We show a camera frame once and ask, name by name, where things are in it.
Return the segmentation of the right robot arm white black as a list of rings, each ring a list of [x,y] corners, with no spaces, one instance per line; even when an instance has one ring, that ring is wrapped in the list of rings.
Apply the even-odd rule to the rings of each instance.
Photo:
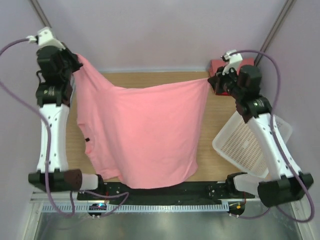
[[[310,173],[303,173],[291,156],[277,127],[269,100],[260,94],[262,74],[253,65],[243,65],[239,71],[226,66],[217,68],[208,78],[215,94],[233,97],[236,110],[254,134],[268,168],[270,180],[249,173],[234,173],[227,177],[225,192],[237,198],[243,192],[256,195],[266,207],[301,200],[314,183]]]

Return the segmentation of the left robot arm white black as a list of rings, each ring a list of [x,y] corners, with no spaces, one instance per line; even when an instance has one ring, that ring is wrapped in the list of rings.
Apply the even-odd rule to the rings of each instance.
[[[35,96],[35,112],[41,119],[40,156],[36,171],[28,182],[44,192],[88,191],[101,200],[106,188],[98,174],[85,174],[69,169],[66,154],[66,129],[73,96],[74,72],[82,64],[68,48],[43,46],[37,52],[40,82]]]

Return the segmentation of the pink t-shirt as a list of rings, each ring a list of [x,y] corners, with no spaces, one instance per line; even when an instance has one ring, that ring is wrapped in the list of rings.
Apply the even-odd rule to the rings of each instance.
[[[132,189],[155,189],[180,184],[197,171],[210,88],[205,78],[125,88],[85,57],[78,60],[77,125],[97,174]]]

